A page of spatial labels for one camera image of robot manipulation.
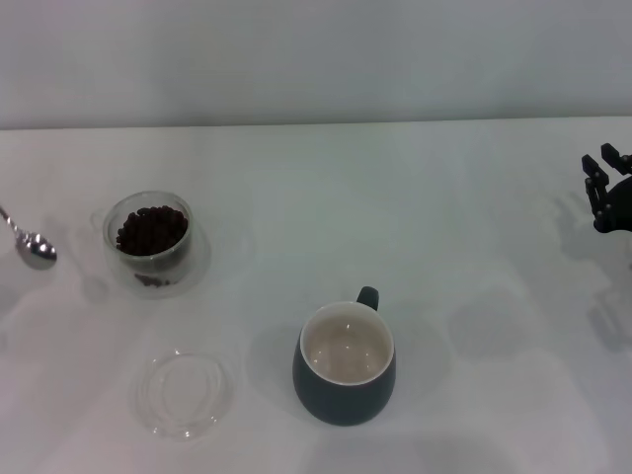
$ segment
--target metal spoon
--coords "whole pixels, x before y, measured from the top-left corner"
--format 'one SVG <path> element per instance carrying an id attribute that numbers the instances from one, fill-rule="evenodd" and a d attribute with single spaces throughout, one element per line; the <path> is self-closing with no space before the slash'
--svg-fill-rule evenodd
<path id="1" fill-rule="evenodd" d="M 41 234 L 27 232 L 16 225 L 7 211 L 0 206 L 0 215 L 16 236 L 16 248 L 25 263 L 34 269 L 46 270 L 57 261 L 57 251 Z"/>

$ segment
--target mug rim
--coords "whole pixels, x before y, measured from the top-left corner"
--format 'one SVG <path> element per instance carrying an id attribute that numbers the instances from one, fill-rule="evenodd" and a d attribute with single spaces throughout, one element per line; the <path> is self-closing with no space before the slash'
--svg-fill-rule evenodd
<path id="1" fill-rule="evenodd" d="M 384 363 L 384 365 L 382 366 L 382 368 L 373 376 L 371 376 L 370 378 L 366 378 L 365 380 L 361 380 L 359 382 L 341 382 L 339 380 L 334 380 L 333 378 L 329 378 L 326 377 L 325 375 L 319 373 L 311 364 L 311 361 L 309 360 L 309 357 L 307 357 L 305 355 L 305 333 L 306 333 L 306 329 L 307 327 L 312 323 L 312 321 L 314 319 L 316 319 L 319 315 L 322 315 L 322 313 L 326 312 L 326 311 L 330 311 L 336 307 L 340 307 L 341 309 L 343 307 L 355 307 L 355 308 L 359 308 L 361 311 L 364 311 L 365 314 L 369 314 L 370 316 L 372 316 L 373 318 L 375 318 L 375 320 L 377 320 L 379 322 L 379 324 L 382 326 L 382 328 L 384 329 L 386 335 L 388 336 L 388 344 L 390 345 L 389 347 L 389 354 L 388 354 L 388 359 L 387 361 Z M 393 340 L 393 333 L 391 333 L 390 328 L 388 327 L 388 325 L 386 324 L 386 322 L 382 319 L 382 317 L 379 315 L 379 313 L 377 311 L 375 311 L 373 308 L 366 306 L 365 304 L 362 303 L 358 303 L 357 301 L 338 301 L 335 303 L 329 303 L 326 304 L 325 306 L 322 306 L 321 308 L 318 309 L 318 311 L 316 311 L 314 314 L 312 314 L 309 319 L 307 319 L 307 321 L 305 321 L 305 324 L 303 324 L 303 327 L 300 330 L 300 337 L 299 337 L 299 347 L 300 347 L 300 355 L 301 357 L 303 357 L 303 360 L 305 360 L 305 362 L 307 363 L 307 366 L 309 367 L 309 369 L 314 372 L 316 374 L 316 376 L 318 376 L 319 378 L 329 382 L 329 383 L 333 383 L 334 385 L 340 385 L 343 387 L 357 387 L 357 386 L 361 386 L 361 385 L 366 385 L 367 383 L 372 382 L 373 380 L 378 379 L 379 377 L 381 377 L 384 372 L 388 369 L 388 367 L 390 367 L 391 363 L 393 362 L 393 357 L 395 356 L 395 341 Z"/>

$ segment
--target white wall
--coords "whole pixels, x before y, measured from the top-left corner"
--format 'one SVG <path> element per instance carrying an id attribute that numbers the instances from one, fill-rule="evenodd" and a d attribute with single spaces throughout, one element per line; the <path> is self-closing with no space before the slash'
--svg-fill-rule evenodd
<path id="1" fill-rule="evenodd" d="M 0 127 L 632 115 L 629 0 L 4 0 Z"/>

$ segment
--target mug handle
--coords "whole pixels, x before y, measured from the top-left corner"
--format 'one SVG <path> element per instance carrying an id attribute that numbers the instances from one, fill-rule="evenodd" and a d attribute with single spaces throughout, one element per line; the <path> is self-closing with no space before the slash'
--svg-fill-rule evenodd
<path id="1" fill-rule="evenodd" d="M 365 304 L 369 308 L 377 311 L 377 304 L 379 303 L 379 292 L 371 287 L 365 286 L 360 290 L 359 295 L 357 296 L 357 302 Z"/>

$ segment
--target spoon handle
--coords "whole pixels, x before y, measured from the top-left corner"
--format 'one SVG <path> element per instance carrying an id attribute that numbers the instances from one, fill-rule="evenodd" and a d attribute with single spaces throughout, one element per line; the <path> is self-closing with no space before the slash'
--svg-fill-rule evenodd
<path id="1" fill-rule="evenodd" d="M 9 216 L 9 214 L 7 214 L 7 211 L 4 210 L 4 208 L 1 205 L 0 205 L 0 215 L 7 222 L 9 227 L 11 227 L 11 230 L 13 230 L 14 232 L 18 232 L 18 226 L 13 221 L 13 219 Z"/>

